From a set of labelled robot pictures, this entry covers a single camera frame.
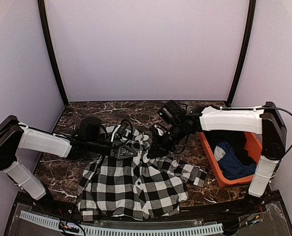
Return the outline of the white brooch back piece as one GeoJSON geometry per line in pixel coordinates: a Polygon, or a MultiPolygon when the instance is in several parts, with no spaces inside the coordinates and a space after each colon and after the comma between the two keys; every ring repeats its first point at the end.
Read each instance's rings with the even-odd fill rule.
{"type": "Polygon", "coordinates": [[[143,135],[142,141],[146,142],[150,139],[148,135],[143,135]]]}

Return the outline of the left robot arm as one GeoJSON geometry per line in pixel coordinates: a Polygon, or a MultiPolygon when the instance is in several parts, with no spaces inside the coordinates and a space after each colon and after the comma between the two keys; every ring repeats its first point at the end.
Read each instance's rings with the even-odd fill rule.
{"type": "Polygon", "coordinates": [[[71,136],[49,133],[30,127],[8,116],[0,124],[0,171],[6,173],[25,190],[47,214],[54,214],[58,204],[45,185],[16,157],[18,149],[29,149],[77,160],[92,152],[118,160],[137,155],[131,145],[132,123],[124,119],[118,126],[107,130],[97,117],[87,117],[71,136]]]}

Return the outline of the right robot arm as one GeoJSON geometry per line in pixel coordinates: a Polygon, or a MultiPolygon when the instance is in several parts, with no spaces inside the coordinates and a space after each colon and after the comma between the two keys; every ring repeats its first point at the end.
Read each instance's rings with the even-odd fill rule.
{"type": "Polygon", "coordinates": [[[277,171],[282,158],[289,152],[286,147],[287,128],[280,115],[281,108],[273,102],[250,108],[193,107],[189,112],[170,100],[158,111],[170,128],[163,134],[151,126],[153,142],[149,158],[166,156],[176,151],[176,145],[191,134],[203,131],[226,130],[254,133],[262,136],[260,160],[251,180],[249,195],[240,201],[240,210],[250,213],[277,171]]]}

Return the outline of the black white plaid shirt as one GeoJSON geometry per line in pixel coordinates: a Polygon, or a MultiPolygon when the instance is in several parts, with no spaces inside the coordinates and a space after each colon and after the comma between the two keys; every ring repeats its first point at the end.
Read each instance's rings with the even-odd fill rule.
{"type": "Polygon", "coordinates": [[[182,196],[185,192],[188,199],[186,183],[203,187],[207,172],[204,168],[194,166],[185,161],[163,156],[147,158],[150,150],[149,141],[142,141],[143,132],[133,129],[131,145],[136,149],[137,156],[123,160],[111,157],[99,157],[90,162],[83,171],[78,185],[78,196],[88,199],[85,192],[91,194],[94,201],[106,201],[107,193],[115,195],[115,201],[122,200],[125,193],[157,192],[160,199],[175,193],[182,196]]]}

